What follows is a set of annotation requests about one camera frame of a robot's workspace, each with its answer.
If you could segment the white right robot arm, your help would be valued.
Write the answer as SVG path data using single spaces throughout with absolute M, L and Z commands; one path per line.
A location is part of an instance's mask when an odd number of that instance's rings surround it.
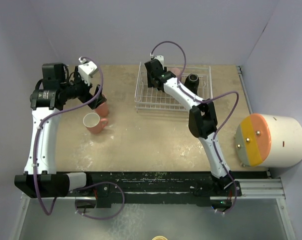
M 213 190 L 219 196 L 224 196 L 236 182 L 230 172 L 218 139 L 217 116 L 212 100 L 204 100 L 197 95 L 199 77 L 190 74 L 184 83 L 179 77 L 163 67 L 161 62 L 154 58 L 145 64 L 147 70 L 148 87 L 170 95 L 180 103 L 189 113 L 188 128 L 190 133 L 203 145 L 208 158 L 213 181 Z

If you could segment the salmon pink cup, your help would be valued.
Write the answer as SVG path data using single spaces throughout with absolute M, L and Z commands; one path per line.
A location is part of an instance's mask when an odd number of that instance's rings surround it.
M 100 116 L 100 117 L 107 117 L 109 114 L 109 107 L 107 103 L 107 98 L 104 94 L 101 94 L 99 97 L 99 102 L 97 108 L 94 109 L 94 111 Z

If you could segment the salmon pink mug with handle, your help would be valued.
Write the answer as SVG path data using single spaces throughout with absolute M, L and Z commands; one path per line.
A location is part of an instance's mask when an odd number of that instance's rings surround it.
M 108 119 L 100 117 L 95 112 L 91 112 L 84 116 L 82 122 L 90 133 L 98 134 L 107 126 Z

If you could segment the light pink mug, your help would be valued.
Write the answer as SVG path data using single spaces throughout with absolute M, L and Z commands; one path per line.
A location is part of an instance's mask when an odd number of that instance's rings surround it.
M 170 71 L 177 77 L 177 78 L 180 78 L 181 77 L 181 70 L 177 67 L 173 67 L 170 69 Z

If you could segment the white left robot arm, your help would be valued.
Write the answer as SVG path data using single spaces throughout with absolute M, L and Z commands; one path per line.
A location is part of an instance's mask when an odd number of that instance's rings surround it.
M 79 99 L 83 106 L 94 110 L 102 99 L 102 84 L 90 93 L 98 65 L 87 57 L 80 57 L 79 62 L 72 73 L 61 62 L 43 64 L 42 79 L 30 95 L 30 151 L 23 174 L 14 177 L 14 185 L 31 198 L 65 197 L 74 189 L 82 196 L 93 192 L 94 184 L 85 173 L 57 173 L 55 163 L 57 129 L 66 102 Z

